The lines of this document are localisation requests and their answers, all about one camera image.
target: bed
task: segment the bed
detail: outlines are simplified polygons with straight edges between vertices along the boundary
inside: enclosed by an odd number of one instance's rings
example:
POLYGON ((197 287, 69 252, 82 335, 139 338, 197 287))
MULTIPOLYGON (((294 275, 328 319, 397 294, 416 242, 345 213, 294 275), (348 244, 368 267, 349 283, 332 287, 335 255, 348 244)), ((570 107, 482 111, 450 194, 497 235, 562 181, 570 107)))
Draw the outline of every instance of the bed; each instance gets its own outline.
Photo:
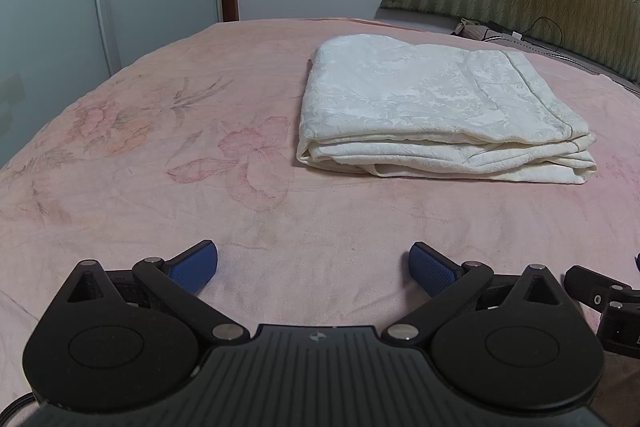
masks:
MULTIPOLYGON (((29 390, 22 348, 81 259, 128 269, 201 239, 200 293, 259 323, 388 325, 427 295, 406 252, 425 241, 497 273, 574 264, 640 287, 640 100, 606 76, 529 60, 598 137, 584 185, 347 175, 295 160, 313 49, 356 33, 496 49, 355 20, 214 25, 123 69, 67 107, 0 171, 0 405, 29 390)), ((597 314, 586 314, 597 325, 597 314)), ((607 355, 594 408, 640 422, 640 361, 607 355)))

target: white fabric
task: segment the white fabric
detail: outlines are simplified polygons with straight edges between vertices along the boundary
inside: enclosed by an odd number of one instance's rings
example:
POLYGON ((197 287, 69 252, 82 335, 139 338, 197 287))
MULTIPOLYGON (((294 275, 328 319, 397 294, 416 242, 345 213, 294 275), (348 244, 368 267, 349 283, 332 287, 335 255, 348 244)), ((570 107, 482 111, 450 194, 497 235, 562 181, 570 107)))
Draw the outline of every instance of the white fabric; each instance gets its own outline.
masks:
POLYGON ((562 184, 596 170, 595 135, 522 52, 360 34, 325 42, 312 61, 297 152, 309 166, 562 184))

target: blue textured pad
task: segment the blue textured pad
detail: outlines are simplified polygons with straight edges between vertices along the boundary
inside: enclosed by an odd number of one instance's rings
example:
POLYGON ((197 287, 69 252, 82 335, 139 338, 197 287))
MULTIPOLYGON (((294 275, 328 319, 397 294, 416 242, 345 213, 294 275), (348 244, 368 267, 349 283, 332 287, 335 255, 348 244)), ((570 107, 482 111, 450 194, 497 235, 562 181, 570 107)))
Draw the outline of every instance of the blue textured pad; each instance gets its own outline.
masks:
POLYGON ((417 245, 409 250, 409 273, 431 297, 456 281, 452 269, 417 245))
POLYGON ((185 290, 196 294, 213 277, 218 268, 218 250, 209 243, 191 253, 184 261, 171 268, 169 279, 177 282, 185 290))

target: screw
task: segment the screw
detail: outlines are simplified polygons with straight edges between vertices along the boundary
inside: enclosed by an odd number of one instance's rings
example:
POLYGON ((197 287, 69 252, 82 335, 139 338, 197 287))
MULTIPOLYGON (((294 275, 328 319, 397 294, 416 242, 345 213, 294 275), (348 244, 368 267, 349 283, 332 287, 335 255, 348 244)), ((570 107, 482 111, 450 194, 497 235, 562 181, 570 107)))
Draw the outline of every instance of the screw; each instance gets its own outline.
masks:
POLYGON ((398 341, 410 341, 418 336, 418 328, 411 324, 394 324, 390 326, 386 332, 390 337, 398 341))
POLYGON ((219 324, 211 330, 211 334, 220 341, 234 341, 244 333, 244 329, 237 324, 219 324))

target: pink bed sheet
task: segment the pink bed sheet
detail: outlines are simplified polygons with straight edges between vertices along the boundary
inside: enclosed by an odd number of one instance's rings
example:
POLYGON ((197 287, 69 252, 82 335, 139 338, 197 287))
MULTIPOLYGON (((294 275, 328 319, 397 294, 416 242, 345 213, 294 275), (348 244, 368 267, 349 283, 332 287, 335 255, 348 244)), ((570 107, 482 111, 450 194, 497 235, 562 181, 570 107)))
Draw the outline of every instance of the pink bed sheet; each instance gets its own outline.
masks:
MULTIPOLYGON (((497 273, 582 264, 640 287, 638 98, 528 56, 598 136, 599 169, 581 186, 305 168, 295 147, 309 58, 354 33, 500 47, 350 20, 218 24, 120 71, 0 171, 0 405, 28 391, 24 343, 81 259, 127 269, 212 239, 218 273, 200 297, 252 330, 388 324, 426 299, 404 263, 414 241, 497 273)), ((640 421, 637 362, 609 357, 596 398, 621 427, 640 421)))

